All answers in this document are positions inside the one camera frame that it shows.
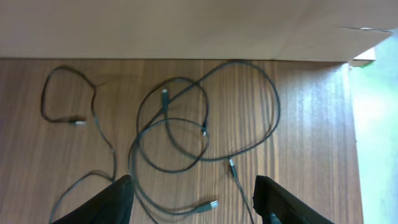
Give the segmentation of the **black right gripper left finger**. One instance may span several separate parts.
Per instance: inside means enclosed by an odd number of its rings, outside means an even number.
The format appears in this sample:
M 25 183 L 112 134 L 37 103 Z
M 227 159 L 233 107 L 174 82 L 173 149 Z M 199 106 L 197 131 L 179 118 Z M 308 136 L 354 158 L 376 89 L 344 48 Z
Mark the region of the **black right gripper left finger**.
M 134 183 L 124 175 L 55 224 L 129 224 Z

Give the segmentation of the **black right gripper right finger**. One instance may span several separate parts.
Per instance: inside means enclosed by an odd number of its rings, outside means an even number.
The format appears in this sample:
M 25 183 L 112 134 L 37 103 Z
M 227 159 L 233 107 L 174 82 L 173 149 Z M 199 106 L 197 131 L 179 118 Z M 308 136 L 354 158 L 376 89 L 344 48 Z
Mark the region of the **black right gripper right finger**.
M 333 224 L 268 176 L 256 177 L 252 199 L 263 223 Z

